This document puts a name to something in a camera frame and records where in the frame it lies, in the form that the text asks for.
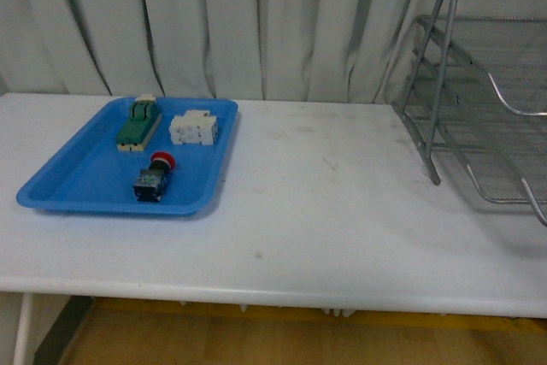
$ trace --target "wooden floor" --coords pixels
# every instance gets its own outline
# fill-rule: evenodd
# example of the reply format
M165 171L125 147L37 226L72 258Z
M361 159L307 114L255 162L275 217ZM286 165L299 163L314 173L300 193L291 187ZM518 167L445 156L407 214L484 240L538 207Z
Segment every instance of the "wooden floor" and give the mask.
M546 364L547 322L99 299L61 364Z

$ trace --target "wire rack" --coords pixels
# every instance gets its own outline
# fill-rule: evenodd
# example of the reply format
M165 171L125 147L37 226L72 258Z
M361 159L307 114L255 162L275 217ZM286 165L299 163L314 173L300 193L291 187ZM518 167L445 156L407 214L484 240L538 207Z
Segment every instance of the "wire rack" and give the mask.
M418 18L425 36L394 108L434 184L432 151L448 147L484 199L528 203L547 226L547 19L457 17L457 0L439 17L443 1Z

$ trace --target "white electrical component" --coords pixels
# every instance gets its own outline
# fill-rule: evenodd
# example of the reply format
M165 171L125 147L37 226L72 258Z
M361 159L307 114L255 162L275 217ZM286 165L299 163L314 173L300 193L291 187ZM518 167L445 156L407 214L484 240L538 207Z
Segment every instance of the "white electrical component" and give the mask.
M187 110L185 115L176 115L169 126L173 144L213 145L218 137L216 116L209 110Z

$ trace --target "table surface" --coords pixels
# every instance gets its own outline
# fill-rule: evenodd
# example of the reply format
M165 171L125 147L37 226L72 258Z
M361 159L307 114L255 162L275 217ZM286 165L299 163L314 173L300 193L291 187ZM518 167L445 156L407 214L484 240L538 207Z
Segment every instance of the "table surface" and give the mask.
M0 97L0 291L547 317L547 229L434 186L389 106L238 101L191 217L55 214L15 194L112 97Z

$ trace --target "curtain fold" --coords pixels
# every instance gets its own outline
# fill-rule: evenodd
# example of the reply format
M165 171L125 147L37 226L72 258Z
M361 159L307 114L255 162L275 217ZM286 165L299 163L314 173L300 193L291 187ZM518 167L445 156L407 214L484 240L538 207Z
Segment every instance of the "curtain fold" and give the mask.
M385 103L434 0L0 0L0 93ZM547 0L463 11L544 13Z
M154 71L144 0L75 0L97 68L115 96L163 95Z
M168 97L213 97L205 0L145 0L156 70Z
M70 1L28 1L32 15L21 20L24 23L34 21L38 26L41 39L49 51L49 64L62 79L65 90L73 94L109 94L87 49ZM27 41L28 34L22 33L18 40ZM28 64L33 58L34 55L29 53L23 56L21 64Z

